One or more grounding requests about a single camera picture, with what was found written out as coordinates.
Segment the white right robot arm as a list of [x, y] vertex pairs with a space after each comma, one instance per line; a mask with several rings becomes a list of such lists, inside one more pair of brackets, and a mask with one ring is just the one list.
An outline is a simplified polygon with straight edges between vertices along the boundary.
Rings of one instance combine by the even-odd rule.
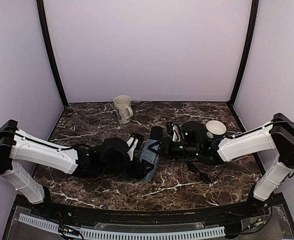
[[173, 159], [197, 158], [205, 165], [217, 166], [245, 155], [277, 151], [272, 165], [242, 205], [242, 213], [247, 217], [260, 211], [261, 203], [294, 174], [294, 122], [281, 113], [258, 128], [232, 136], [226, 135], [223, 123], [214, 120], [207, 124], [188, 121], [182, 126], [169, 122], [169, 137], [163, 137], [162, 130], [159, 126], [152, 128], [142, 151], [144, 159], [153, 165], [157, 165], [160, 156], [168, 156]]

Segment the blue textured glasses case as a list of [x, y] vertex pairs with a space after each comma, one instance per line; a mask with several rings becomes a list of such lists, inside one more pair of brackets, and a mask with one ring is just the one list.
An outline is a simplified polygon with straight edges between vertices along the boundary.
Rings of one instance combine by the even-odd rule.
[[[155, 169], [156, 169], [157, 164], [159, 162], [159, 153], [153, 153], [153, 152], [148, 150], [148, 146], [151, 143], [154, 143], [155, 141], [159, 141], [159, 140], [148, 139], [146, 141], [146, 143], [145, 143], [145, 145], [143, 147], [143, 150], [141, 152], [141, 155], [140, 155], [140, 161], [150, 162], [150, 163], [155, 165]], [[145, 182], [145, 183], [150, 183], [152, 178], [153, 178], [153, 175], [145, 175], [145, 177], [142, 179], [142, 181]]]

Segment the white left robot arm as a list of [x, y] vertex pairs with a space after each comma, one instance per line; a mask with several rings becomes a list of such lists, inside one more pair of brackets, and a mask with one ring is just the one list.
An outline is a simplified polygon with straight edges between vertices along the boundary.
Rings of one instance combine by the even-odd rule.
[[11, 119], [0, 128], [0, 176], [31, 204], [37, 205], [46, 218], [53, 218], [57, 206], [50, 202], [50, 191], [37, 183], [20, 161], [54, 168], [78, 178], [95, 179], [104, 173], [126, 172], [134, 179], [144, 179], [149, 177], [155, 164], [152, 160], [135, 158], [143, 140], [142, 135], [133, 133], [128, 140], [113, 137], [97, 146], [84, 143], [63, 146], [27, 134]]

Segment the black hard glasses case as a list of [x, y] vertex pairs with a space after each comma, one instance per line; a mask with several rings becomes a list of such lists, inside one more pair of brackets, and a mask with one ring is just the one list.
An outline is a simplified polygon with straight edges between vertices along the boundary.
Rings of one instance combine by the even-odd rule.
[[153, 126], [150, 132], [150, 139], [160, 141], [163, 138], [163, 128], [161, 126]]

